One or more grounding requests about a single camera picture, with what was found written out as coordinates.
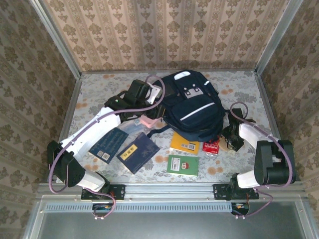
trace white stripe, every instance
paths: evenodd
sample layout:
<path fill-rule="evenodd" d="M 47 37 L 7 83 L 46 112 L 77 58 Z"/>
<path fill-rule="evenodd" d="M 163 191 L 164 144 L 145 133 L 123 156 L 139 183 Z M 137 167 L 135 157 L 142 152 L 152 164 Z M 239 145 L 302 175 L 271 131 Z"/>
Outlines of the white stripe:
<path fill-rule="evenodd" d="M 184 119 L 186 119 L 186 118 L 192 116 L 193 114 L 195 114 L 195 113 L 197 113 L 197 112 L 199 112 L 199 111 L 201 111 L 201 110 L 203 110 L 203 109 L 205 109 L 205 108 L 207 108 L 207 107 L 209 107 L 209 106 L 212 106 L 212 105 L 214 105 L 214 104 L 215 104 L 215 103 L 213 102 L 213 103 L 209 103 L 209 104 L 207 104 L 207 105 L 204 105 L 204 106 L 198 108 L 197 110 L 195 110 L 195 111 L 189 113 L 188 115 L 184 116 L 184 117 L 181 118 L 180 120 L 182 121 L 182 120 L 184 120 Z"/>
<path fill-rule="evenodd" d="M 179 80 L 180 78 L 183 78 L 183 77 L 189 76 L 189 75 L 190 75 L 190 73 L 189 73 L 188 71 L 183 71 L 183 72 L 181 72 L 181 73 L 175 75 L 175 76 L 174 76 L 174 79 L 175 79 L 175 80 Z"/>

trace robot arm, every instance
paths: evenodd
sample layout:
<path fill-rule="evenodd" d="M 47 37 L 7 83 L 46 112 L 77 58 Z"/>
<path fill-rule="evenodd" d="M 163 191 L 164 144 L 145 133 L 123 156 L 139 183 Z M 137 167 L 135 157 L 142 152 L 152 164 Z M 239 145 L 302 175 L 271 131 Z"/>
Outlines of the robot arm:
<path fill-rule="evenodd" d="M 283 154 L 278 147 L 247 123 L 239 125 L 239 136 L 256 149 L 254 170 L 237 175 L 240 188 L 253 188 L 269 184 L 285 184 L 289 178 L 289 169 Z M 296 180 L 293 145 L 288 140 L 275 140 L 284 148 L 293 167 L 293 178 Z"/>
<path fill-rule="evenodd" d="M 147 112 L 143 108 L 151 108 L 155 99 L 164 93 L 158 86 L 149 83 L 134 80 L 128 91 L 124 91 L 117 96 L 111 97 L 105 107 L 91 119 L 85 126 L 75 134 L 64 139 L 60 143 L 52 141 L 48 144 L 48 167 L 51 169 L 54 160 L 60 152 L 64 151 L 56 165 L 53 173 L 65 183 L 67 187 L 75 185 L 92 190 L 93 192 L 105 191 L 110 185 L 109 181 L 102 175 L 85 170 L 78 162 L 90 148 L 99 141 L 106 133 L 119 126 L 122 122 L 142 114 L 154 119 L 161 117 L 163 108 L 157 106 Z M 114 111 L 121 111 L 120 114 L 111 114 Z"/>

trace metal frame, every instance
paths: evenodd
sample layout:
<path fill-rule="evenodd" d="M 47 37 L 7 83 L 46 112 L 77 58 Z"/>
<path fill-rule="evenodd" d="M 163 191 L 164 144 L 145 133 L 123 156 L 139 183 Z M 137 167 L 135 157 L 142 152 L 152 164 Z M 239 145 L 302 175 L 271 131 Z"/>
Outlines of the metal frame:
<path fill-rule="evenodd" d="M 61 142 L 63 139 L 69 136 L 69 131 L 70 131 L 76 103 L 80 95 L 81 86 L 82 86 L 82 80 L 79 79 L 78 81 L 75 82 L 75 85 L 74 85 L 72 97 L 70 99 L 69 107 L 66 112 L 63 127 L 60 133 L 59 142 Z"/>
<path fill-rule="evenodd" d="M 256 71 L 258 75 L 261 75 L 263 73 L 264 69 L 267 66 L 267 63 L 274 54 L 277 46 L 279 45 L 281 39 L 283 38 L 285 32 L 287 31 L 291 21 L 295 17 L 303 1 L 304 0 L 290 0 L 288 2 L 283 15 L 278 21 L 276 29 L 274 30 L 267 46 L 265 47 L 263 54 L 259 58 L 259 61 L 256 65 Z"/>
<path fill-rule="evenodd" d="M 266 115 L 267 115 L 267 118 L 269 121 L 271 132 L 273 133 L 274 137 L 281 138 L 277 124 L 276 124 L 275 116 L 274 116 L 274 113 L 272 111 L 270 101 L 269 101 L 267 93 L 266 93 L 266 89 L 265 89 L 263 80 L 261 79 L 261 76 L 258 75 L 257 73 L 255 73 L 255 78 L 256 78 L 258 90 L 260 92 L 260 96 L 261 96 L 261 99 L 263 101 L 263 105 L 264 105 L 264 108 L 266 111 Z"/>
<path fill-rule="evenodd" d="M 60 35 L 59 31 L 57 30 L 52 18 L 50 17 L 50 14 L 47 12 L 44 3 L 41 0 L 30 0 L 30 2 L 35 11 L 38 13 L 43 25 L 52 37 L 55 45 L 57 46 L 59 52 L 63 56 L 66 64 L 68 65 L 75 79 L 78 81 L 81 77 L 80 69 L 76 64 L 76 61 L 73 59 L 72 54 L 65 45 L 64 40 Z"/>
<path fill-rule="evenodd" d="M 124 74 L 124 73 L 149 73 L 149 74 L 156 74 L 156 73 L 176 73 L 176 71 L 182 71 L 183 69 L 167 69 L 167 70 L 124 70 L 124 71 L 83 71 L 82 74 Z M 216 72 L 225 72 L 225 71 L 254 71 L 253 68 L 245 68 L 245 69 L 193 69 L 196 71 L 216 71 Z"/>
<path fill-rule="evenodd" d="M 126 194 L 123 201 L 118 201 L 122 212 L 130 212 L 133 205 L 197 205 L 201 208 L 208 206 L 222 207 L 229 202 L 242 202 L 242 200 L 216 201 L 213 195 L 213 184 L 216 183 L 128 183 L 126 184 Z M 60 189 L 63 184 L 54 183 L 53 187 Z M 67 188 L 59 195 L 50 192 L 47 183 L 41 183 L 36 196 L 35 207 L 31 213 L 24 238 L 36 239 L 40 232 L 42 221 L 48 204 L 67 204 L 74 207 L 86 205 L 87 203 L 106 203 L 105 201 L 81 201 L 81 187 Z M 299 212 L 300 221 L 307 239 L 319 238 L 317 234 L 316 223 L 309 208 L 307 195 L 303 190 L 301 182 L 296 182 L 287 188 L 271 187 L 263 191 L 274 197 L 274 202 L 295 202 Z M 267 202 L 267 197 L 260 197 L 255 202 Z"/>

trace wire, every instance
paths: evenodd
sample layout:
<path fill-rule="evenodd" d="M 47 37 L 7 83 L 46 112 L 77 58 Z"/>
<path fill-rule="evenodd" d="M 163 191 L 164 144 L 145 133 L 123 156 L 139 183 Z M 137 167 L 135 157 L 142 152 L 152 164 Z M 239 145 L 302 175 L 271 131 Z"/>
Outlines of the wire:
<path fill-rule="evenodd" d="M 161 83 L 162 85 L 162 95 L 161 95 L 161 98 L 159 99 L 159 101 L 157 101 L 154 105 L 152 106 L 149 106 L 149 107 L 145 107 L 145 108 L 141 108 L 141 109 L 126 109 L 126 110 L 118 110 L 118 111 L 113 111 L 113 112 L 108 112 L 100 117 L 98 117 L 95 121 L 91 122 L 89 125 L 87 125 L 84 129 L 82 129 L 65 147 L 62 148 L 62 150 L 57 154 L 57 156 L 55 157 L 51 167 L 50 167 L 50 172 L 49 172 L 49 189 L 52 193 L 54 194 L 58 194 L 60 192 L 62 192 L 66 187 L 67 187 L 67 182 L 68 182 L 68 167 L 67 167 L 67 174 L 66 174 L 66 185 L 60 189 L 60 190 L 54 190 L 53 189 L 53 186 L 52 186 L 52 178 L 53 178 L 53 174 L 54 174 L 54 168 L 59 160 L 59 158 L 62 156 L 62 154 L 67 150 L 68 147 L 70 147 L 71 145 L 73 145 L 75 143 L 75 141 L 82 135 L 84 134 L 90 127 L 92 127 L 93 125 L 95 125 L 96 123 L 100 122 L 100 120 L 104 119 L 105 117 L 107 116 L 110 116 L 110 115 L 114 115 L 114 114 L 119 114 L 119 113 L 128 113 L 128 112 L 143 112 L 143 111 L 148 111 L 148 110 L 151 110 L 155 107 L 157 107 L 161 102 L 162 100 L 164 99 L 164 96 L 165 96 L 165 84 L 164 82 L 162 81 L 162 79 L 156 75 L 149 75 L 146 77 L 146 80 L 145 82 L 147 82 L 149 80 L 150 77 L 155 77 L 159 80 L 159 82 Z M 92 191 L 91 189 L 88 189 L 88 188 L 84 188 L 86 189 L 87 191 L 89 191 L 90 193 L 93 193 L 93 194 L 96 194 L 96 195 L 101 195 L 101 196 L 106 196 L 106 197 L 109 197 L 110 199 L 112 199 L 113 201 L 113 206 L 111 208 L 111 210 L 103 217 L 107 217 L 110 213 L 113 212 L 113 210 L 115 209 L 115 205 L 116 205 L 116 201 L 114 199 L 114 197 L 112 197 L 111 195 L 108 195 L 108 194 L 105 194 L 105 193 L 98 193 L 98 192 L 94 192 Z"/>
<path fill-rule="evenodd" d="M 242 214 L 242 213 L 240 213 L 239 211 L 237 211 L 237 210 L 235 210 L 235 209 L 232 209 L 232 210 L 233 210 L 233 212 L 237 213 L 238 215 L 243 216 L 243 214 Z"/>
<path fill-rule="evenodd" d="M 281 185 L 281 186 L 262 185 L 262 186 L 260 186 L 260 187 L 263 187 L 263 186 L 267 186 L 267 187 L 269 187 L 269 186 L 272 186 L 272 187 L 287 187 L 287 186 L 289 186 L 289 185 L 291 184 L 291 182 L 292 182 L 292 179 L 293 179 L 293 166 L 292 166 L 292 163 L 291 163 L 291 161 L 290 161 L 290 159 L 289 159 L 289 157 L 288 157 L 286 151 L 285 151 L 284 148 L 276 141 L 276 139 L 275 139 L 274 137 L 272 137 L 270 134 L 268 134 L 267 132 L 265 132 L 265 131 L 264 131 L 263 129 L 261 129 L 259 126 L 257 126 L 256 124 L 251 123 L 251 122 L 249 122 L 249 121 L 247 121 L 247 120 L 245 120 L 245 119 L 243 119 L 243 118 L 240 118 L 240 117 L 238 117 L 237 115 L 235 115 L 235 113 L 233 112 L 232 109 L 233 109 L 234 105 L 236 105 L 236 104 L 242 104 L 242 105 L 246 108 L 246 115 L 245 115 L 245 117 L 248 115 L 248 106 L 247 106 L 244 102 L 242 102 L 242 101 L 238 101 L 238 102 L 233 103 L 233 104 L 230 106 L 230 113 L 231 113 L 236 119 L 238 119 L 238 120 L 240 120 L 240 121 L 242 121 L 242 122 L 244 122 L 244 123 L 247 123 L 248 125 L 254 127 L 254 128 L 255 128 L 256 130 L 258 130 L 261 134 L 263 134 L 265 137 L 269 138 L 272 142 L 274 142 L 275 145 L 278 147 L 278 149 L 281 151 L 281 153 L 284 155 L 284 157 L 285 157 L 285 159 L 286 159 L 286 161 L 287 161 L 287 165 L 288 165 L 288 169 L 289 169 L 289 177 L 288 177 L 288 180 L 287 180 L 287 182 L 285 183 L 285 185 Z M 263 195 L 266 195 L 266 196 L 270 197 L 270 199 L 269 199 L 269 201 L 268 201 L 265 205 L 263 205 L 260 209 L 256 210 L 256 211 L 253 212 L 253 213 L 247 214 L 247 215 L 245 215 L 245 216 L 241 216 L 242 218 L 244 218 L 244 217 L 250 217 L 250 216 L 253 216 L 253 215 L 259 213 L 259 212 L 262 211 L 265 207 L 267 207 L 269 204 L 271 204 L 271 202 L 272 202 L 273 199 L 274 199 L 274 197 L 271 196 L 270 194 L 265 193 L 265 192 L 261 192 L 261 191 L 259 191 L 257 188 L 254 188 L 254 190 L 255 190 L 255 192 L 257 192 L 257 193 L 260 193 L 260 194 L 263 194 Z"/>
<path fill-rule="evenodd" d="M 246 202 L 246 204 L 248 204 L 248 209 L 250 208 L 250 205 L 249 205 L 249 196 L 248 196 L 248 193 L 246 193 L 246 195 L 247 195 L 247 202 Z"/>

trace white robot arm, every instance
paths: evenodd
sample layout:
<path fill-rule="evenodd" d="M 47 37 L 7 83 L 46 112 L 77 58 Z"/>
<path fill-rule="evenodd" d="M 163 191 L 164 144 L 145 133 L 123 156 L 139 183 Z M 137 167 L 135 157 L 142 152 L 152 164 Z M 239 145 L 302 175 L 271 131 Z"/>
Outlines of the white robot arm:
<path fill-rule="evenodd" d="M 47 152 L 50 175 L 54 173 L 68 187 L 78 185 L 93 192 L 101 191 L 109 185 L 108 180 L 96 172 L 85 170 L 78 160 L 121 122 L 142 114 L 149 117 L 161 117 L 163 107 L 158 105 L 164 97 L 164 91 L 164 87 L 161 89 L 147 82 L 134 80 L 128 91 L 111 97 L 105 103 L 105 107 L 101 108 L 94 118 L 75 134 L 60 143 L 55 141 L 49 143 Z"/>
<path fill-rule="evenodd" d="M 268 141 L 272 142 L 266 136 L 257 131 L 253 126 L 247 123 L 241 123 L 239 125 L 239 136 L 246 140 L 254 149 L 257 149 L 258 141 Z M 272 157 L 273 162 L 281 162 L 275 156 Z M 240 173 L 237 175 L 238 186 L 240 188 L 254 188 L 260 186 L 260 184 L 256 181 L 254 170 L 248 171 L 246 173 Z"/>

